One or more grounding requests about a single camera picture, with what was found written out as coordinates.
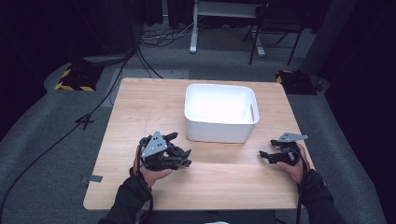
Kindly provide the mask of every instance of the hand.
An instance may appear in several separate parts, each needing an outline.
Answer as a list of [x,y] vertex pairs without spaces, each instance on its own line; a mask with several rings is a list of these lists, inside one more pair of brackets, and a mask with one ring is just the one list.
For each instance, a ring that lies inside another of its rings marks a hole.
[[[306,169],[309,171],[311,168],[309,166],[309,162],[306,160],[306,155],[305,155],[305,148],[302,147],[300,144],[297,143],[297,147],[300,149],[300,154],[303,156],[304,161],[306,162]],[[276,163],[278,167],[280,167],[282,170],[286,171],[291,178],[297,182],[297,184],[301,184],[301,181],[303,180],[303,161],[298,160],[297,163],[294,166],[290,166],[287,163],[283,161],[279,161]]]
[[[136,172],[137,172],[138,153],[139,153],[139,147],[137,147],[136,156],[134,157],[134,167],[133,167],[134,175],[136,175]],[[168,175],[173,173],[172,169],[166,169],[166,170],[161,170],[161,171],[150,171],[143,165],[142,161],[140,162],[140,164],[142,165],[140,167],[140,172],[142,173],[143,177],[145,178],[146,183],[148,183],[148,188],[151,188],[155,184],[155,181],[162,179],[164,177],[167,177]]]

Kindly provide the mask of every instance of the person's left hand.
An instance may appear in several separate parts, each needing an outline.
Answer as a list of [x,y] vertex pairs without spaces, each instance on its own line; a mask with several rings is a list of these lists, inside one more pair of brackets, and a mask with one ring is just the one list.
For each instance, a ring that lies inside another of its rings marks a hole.
[[[137,172],[137,157],[138,157],[138,153],[139,153],[138,149],[139,149],[139,146],[137,146],[136,156],[134,157],[134,167],[133,167],[134,175],[136,175],[136,172]],[[142,166],[140,167],[140,172],[142,173],[143,177],[145,178],[146,183],[148,183],[148,188],[151,188],[155,184],[155,181],[165,178],[173,173],[172,169],[166,169],[166,170],[161,170],[161,171],[150,171],[143,165],[142,161],[140,162],[140,164],[142,164]]]

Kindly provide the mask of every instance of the chair leg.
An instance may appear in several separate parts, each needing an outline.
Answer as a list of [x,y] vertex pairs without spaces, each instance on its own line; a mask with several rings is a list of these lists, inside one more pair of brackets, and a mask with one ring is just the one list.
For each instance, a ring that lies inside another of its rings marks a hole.
[[294,42],[293,49],[291,50],[291,54],[290,54],[290,57],[289,57],[288,65],[290,65],[291,58],[293,57],[294,51],[296,50],[297,43],[298,43],[298,40],[300,39],[301,32],[302,32],[302,31],[300,31],[300,32],[297,34],[296,41]]
[[256,49],[256,42],[257,42],[257,38],[259,37],[259,32],[260,32],[260,28],[257,27],[256,33],[254,35],[253,48],[251,49],[250,60],[249,60],[248,64],[251,64],[251,61],[253,60],[253,54],[254,54],[254,50]]
[[280,41],[282,41],[283,40],[283,38],[285,38],[286,37],[286,35],[287,35],[288,33],[285,33],[285,34],[283,34],[282,35],[282,37],[280,37],[280,39],[276,42],[277,44],[279,44],[280,43]]
[[249,35],[250,32],[251,32],[251,29],[253,29],[253,26],[254,26],[254,25],[251,25],[250,28],[248,28],[247,34],[245,35],[244,40],[243,40],[242,42],[245,42],[245,40],[247,40],[248,35]]

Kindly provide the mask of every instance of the white container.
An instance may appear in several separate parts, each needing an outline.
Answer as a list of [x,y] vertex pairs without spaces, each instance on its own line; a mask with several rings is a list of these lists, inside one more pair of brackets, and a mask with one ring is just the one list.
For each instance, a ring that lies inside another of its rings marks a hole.
[[221,143],[246,142],[260,119],[252,89],[215,84],[191,84],[184,115],[190,140]]

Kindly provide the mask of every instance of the wooden table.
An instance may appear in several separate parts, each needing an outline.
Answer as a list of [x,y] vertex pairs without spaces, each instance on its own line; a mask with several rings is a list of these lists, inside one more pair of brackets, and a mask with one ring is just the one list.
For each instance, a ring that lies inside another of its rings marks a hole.
[[[192,83],[246,86],[260,110],[245,144],[194,142],[185,135],[184,100]],[[192,149],[188,168],[180,168],[152,188],[154,210],[290,209],[297,188],[288,174],[269,164],[259,150],[275,153],[270,140],[300,133],[287,96],[278,83],[185,79],[125,78],[106,129],[84,200],[87,209],[109,209],[118,187],[129,176],[142,137],[178,132],[171,142]]]

